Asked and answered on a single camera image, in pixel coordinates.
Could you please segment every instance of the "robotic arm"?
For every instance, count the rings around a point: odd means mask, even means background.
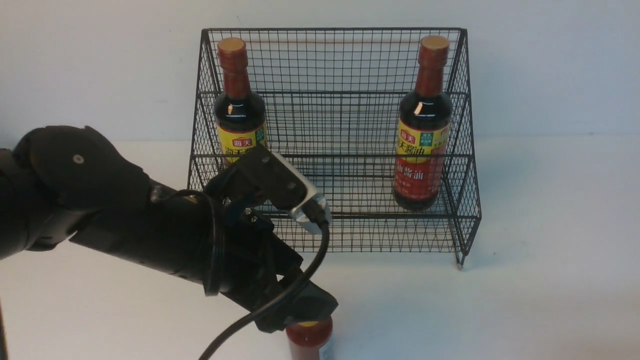
[[[277,154],[257,147],[204,193],[175,190],[129,163],[96,130],[51,126],[0,150],[0,259],[73,243],[201,284],[249,311],[302,274],[302,258],[250,209],[268,199],[308,230],[326,201]],[[311,281],[256,319],[264,332],[328,318],[337,307]]]

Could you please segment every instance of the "yellow label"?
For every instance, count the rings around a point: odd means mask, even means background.
[[[227,158],[228,162],[233,163],[238,160],[238,156],[253,149],[257,144],[267,146],[267,127],[266,124],[263,124],[248,132],[234,132],[218,126],[218,137],[220,145],[222,145],[222,153],[235,155]]]
[[[430,155],[441,153],[435,151],[447,145],[449,125],[434,130],[417,130],[407,126],[402,120],[398,126],[397,153],[400,155]],[[423,163],[428,158],[405,158],[408,163]]]

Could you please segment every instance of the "white table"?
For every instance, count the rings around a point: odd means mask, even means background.
[[[337,359],[639,359],[640,138],[477,139],[483,205],[452,254],[330,254]],[[117,143],[186,184],[189,144]],[[244,311],[199,286],[65,243],[0,262],[12,360],[197,359]],[[215,359],[288,359],[254,325]]]

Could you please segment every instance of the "wire rack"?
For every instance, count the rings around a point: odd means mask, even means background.
[[[442,187],[429,210],[392,195],[397,119],[413,89],[419,40],[451,41],[444,88],[454,106]],[[213,102],[222,91],[217,42],[247,43],[252,90],[267,107],[268,145],[328,198],[334,252],[453,252],[462,266],[481,219],[474,156],[467,30],[460,28],[205,29],[202,31],[189,187],[223,168]],[[306,233],[270,204],[279,237],[315,251]]]

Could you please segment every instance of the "white background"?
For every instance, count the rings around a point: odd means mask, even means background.
[[[477,135],[640,133],[635,0],[0,0],[0,146],[45,124],[191,136],[200,30],[469,29]]]

